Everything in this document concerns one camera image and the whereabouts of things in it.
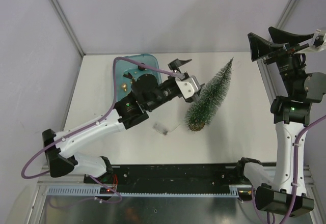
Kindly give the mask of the clear light string battery box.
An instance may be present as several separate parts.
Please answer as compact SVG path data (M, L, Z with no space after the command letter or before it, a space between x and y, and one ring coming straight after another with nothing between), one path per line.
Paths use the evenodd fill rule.
M156 122L154 125L153 125L153 129L157 132L159 132L160 134L166 136L168 133L169 133L169 130L166 126L164 126L163 124L161 123L158 123Z

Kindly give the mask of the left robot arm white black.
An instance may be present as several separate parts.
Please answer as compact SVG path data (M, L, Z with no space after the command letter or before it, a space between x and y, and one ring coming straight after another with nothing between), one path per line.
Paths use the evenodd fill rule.
M109 182L113 169L108 158L80 154L82 147L103 136L139 125L149 118L149 112L175 97L183 98L187 103L194 102L202 90L195 76L179 69L189 60L175 59L168 64L169 71L163 71L128 57L117 57L113 63L114 72L119 61L135 65L131 70L113 75L114 79L124 77L131 81L131 91L125 97L118 100L118 91L114 88L113 103L104 115L67 131L43 131L45 156L51 177L76 173L94 177L101 183Z

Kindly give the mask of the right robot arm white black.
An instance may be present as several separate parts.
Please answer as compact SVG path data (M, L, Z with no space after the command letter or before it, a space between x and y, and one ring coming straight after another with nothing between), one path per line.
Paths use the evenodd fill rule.
M325 74L307 73L306 53L325 50L325 29L299 35L275 27L268 29L270 40L249 33L251 59L276 64L287 96L277 96L270 107L277 133L277 161L270 177L259 160L242 158L235 179L252 185L252 201L257 210L282 215L284 220L314 209L304 182L304 144L313 127L310 110L325 95Z

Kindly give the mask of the small green christmas tree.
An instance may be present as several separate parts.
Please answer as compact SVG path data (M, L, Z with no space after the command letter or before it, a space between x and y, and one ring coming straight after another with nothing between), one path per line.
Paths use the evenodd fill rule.
M231 83L233 59L204 85L199 99L193 102L185 114L185 125L188 130L197 132L209 125L217 110L224 102Z

